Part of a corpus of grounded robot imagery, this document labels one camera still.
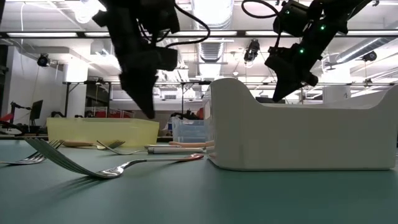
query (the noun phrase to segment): ventilation duct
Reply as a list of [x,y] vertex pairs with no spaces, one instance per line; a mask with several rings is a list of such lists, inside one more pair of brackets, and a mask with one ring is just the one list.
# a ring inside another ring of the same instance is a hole
[[[234,0],[191,0],[191,4],[193,14],[207,24],[211,30],[231,28]],[[195,22],[195,29],[203,30],[205,28]],[[225,43],[202,42],[198,44],[198,61],[220,62],[223,58],[224,50]],[[218,76],[220,70],[220,64],[199,65],[200,75],[208,78]]]
[[[398,29],[398,21],[393,22],[388,25],[385,29]],[[395,40],[396,37],[377,37],[377,38],[368,38],[350,49],[340,53],[336,57],[337,63],[346,63],[356,58],[359,58],[367,53],[375,50],[389,42]]]

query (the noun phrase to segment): silver fork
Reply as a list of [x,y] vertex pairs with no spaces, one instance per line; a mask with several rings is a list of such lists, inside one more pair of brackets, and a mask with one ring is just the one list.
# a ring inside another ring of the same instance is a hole
[[102,143],[101,141],[97,141],[97,142],[98,142],[98,144],[100,144],[100,145],[102,145],[103,147],[105,147],[105,149],[110,150],[110,151],[116,153],[117,155],[122,155],[122,156],[133,155],[133,154],[138,153],[138,152],[147,152],[147,151],[148,151],[147,149],[145,149],[145,150],[138,150],[138,151],[134,151],[134,152],[122,152],[122,151],[120,151],[120,150],[116,150],[117,147],[119,147],[119,146],[121,146],[121,145],[123,145],[123,144],[125,143],[124,141],[117,141],[117,142],[115,142],[115,145],[120,144],[120,145],[118,145],[117,147],[112,147],[112,146],[113,146],[113,143],[107,146],[107,145],[105,145],[104,143]]
[[100,179],[113,179],[120,177],[125,169],[131,167],[134,164],[140,162],[188,162],[195,161],[203,158],[203,154],[192,154],[187,157],[181,158],[165,158],[165,159],[137,159],[135,161],[130,161],[124,163],[120,166],[114,167],[112,169],[106,169],[98,172],[92,172],[76,162],[73,162],[71,159],[63,155],[58,150],[54,149],[51,145],[41,139],[27,139],[30,144],[32,144],[36,150],[41,152],[47,159],[53,161],[57,165],[70,170],[72,172],[76,172],[78,174],[88,175],[90,177],[97,177]]
[[[52,146],[54,149],[58,149],[61,147],[63,141],[50,141],[48,144]],[[35,152],[32,155],[26,157],[25,159],[21,159],[16,162],[0,162],[2,164],[10,164],[10,165],[32,165],[32,164],[38,164],[46,160],[46,158],[40,153],[40,152]]]

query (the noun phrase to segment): green tabletop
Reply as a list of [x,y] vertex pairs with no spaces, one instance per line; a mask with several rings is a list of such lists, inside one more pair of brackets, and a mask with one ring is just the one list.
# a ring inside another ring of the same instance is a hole
[[[33,153],[0,141],[0,161]],[[61,149],[91,170],[147,157]],[[398,176],[390,171],[234,172],[209,160],[144,163],[93,180],[51,161],[0,164],[0,223],[397,223]]]

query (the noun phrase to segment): yellow plastic bin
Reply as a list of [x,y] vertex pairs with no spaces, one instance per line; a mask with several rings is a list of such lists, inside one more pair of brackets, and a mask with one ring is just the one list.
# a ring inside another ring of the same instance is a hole
[[49,140],[109,144],[125,141],[123,147],[156,144],[159,123],[126,118],[47,118]]

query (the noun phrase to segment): desk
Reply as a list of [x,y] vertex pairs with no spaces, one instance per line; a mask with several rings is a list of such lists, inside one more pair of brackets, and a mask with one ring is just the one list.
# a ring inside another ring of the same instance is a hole
[[[0,141],[0,160],[34,150]],[[61,151],[91,170],[147,155]],[[51,161],[0,164],[0,223],[397,223],[398,176],[390,171],[234,172],[207,159],[132,166],[93,180]]]

